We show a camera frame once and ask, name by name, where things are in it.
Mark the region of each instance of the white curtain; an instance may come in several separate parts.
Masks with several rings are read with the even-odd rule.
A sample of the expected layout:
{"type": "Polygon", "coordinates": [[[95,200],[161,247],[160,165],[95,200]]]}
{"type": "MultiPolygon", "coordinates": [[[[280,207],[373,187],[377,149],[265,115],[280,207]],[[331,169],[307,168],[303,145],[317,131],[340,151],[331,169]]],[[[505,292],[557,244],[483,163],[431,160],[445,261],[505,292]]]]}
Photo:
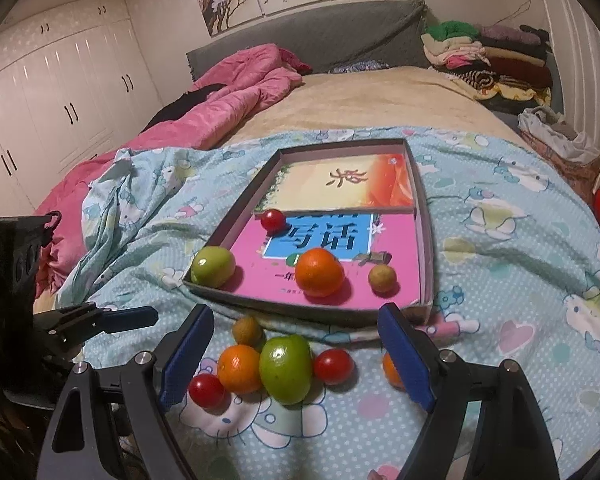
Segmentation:
{"type": "MultiPolygon", "coordinates": [[[[600,148],[600,31],[577,0],[544,0],[564,113],[600,148]]],[[[600,177],[596,183],[600,187],[600,177]]]]}

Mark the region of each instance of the gray headboard cover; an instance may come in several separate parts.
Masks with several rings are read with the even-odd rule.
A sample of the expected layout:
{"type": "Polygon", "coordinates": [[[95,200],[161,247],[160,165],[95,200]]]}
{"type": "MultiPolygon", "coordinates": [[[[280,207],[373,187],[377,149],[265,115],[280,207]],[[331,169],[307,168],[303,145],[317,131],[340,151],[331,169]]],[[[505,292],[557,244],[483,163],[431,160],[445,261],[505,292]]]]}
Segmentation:
{"type": "Polygon", "coordinates": [[[187,54],[193,79],[238,50],[275,43],[325,73],[335,66],[382,60],[390,66],[429,62],[422,50],[424,0],[351,2],[303,10],[222,35],[187,54]]]}

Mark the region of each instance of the green folded cloth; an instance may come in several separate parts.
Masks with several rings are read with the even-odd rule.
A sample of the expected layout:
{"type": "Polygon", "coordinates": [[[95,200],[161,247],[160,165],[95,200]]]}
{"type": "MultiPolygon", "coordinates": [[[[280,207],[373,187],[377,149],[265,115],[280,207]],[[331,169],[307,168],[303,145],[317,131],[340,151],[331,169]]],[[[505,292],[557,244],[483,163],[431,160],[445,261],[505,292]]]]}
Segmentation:
{"type": "Polygon", "coordinates": [[[427,29],[427,33],[436,41],[445,41],[458,36],[468,36],[472,40],[478,37],[478,31],[471,23],[454,21],[432,25],[427,29]]]}

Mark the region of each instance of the wardrobe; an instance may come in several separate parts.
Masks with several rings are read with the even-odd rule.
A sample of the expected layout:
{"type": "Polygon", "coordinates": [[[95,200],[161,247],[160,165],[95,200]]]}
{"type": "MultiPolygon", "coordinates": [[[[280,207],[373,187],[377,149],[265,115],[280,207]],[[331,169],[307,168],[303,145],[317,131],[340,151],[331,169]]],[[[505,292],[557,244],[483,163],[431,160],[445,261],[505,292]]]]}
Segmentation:
{"type": "Polygon", "coordinates": [[[0,216],[31,214],[161,107],[124,0],[79,0],[1,31],[0,216]]]}

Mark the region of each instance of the patterned pillow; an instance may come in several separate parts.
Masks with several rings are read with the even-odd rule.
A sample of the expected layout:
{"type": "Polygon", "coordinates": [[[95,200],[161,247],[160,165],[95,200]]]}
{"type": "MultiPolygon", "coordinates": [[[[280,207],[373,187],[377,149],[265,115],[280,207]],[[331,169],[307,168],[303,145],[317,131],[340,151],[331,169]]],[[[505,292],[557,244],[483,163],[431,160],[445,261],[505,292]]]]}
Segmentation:
{"type": "Polygon", "coordinates": [[[385,68],[391,68],[384,61],[377,61],[372,59],[370,61],[358,61],[356,63],[349,63],[340,65],[329,70],[330,74],[346,74],[349,72],[366,72],[367,70],[383,70],[385,68]]]}

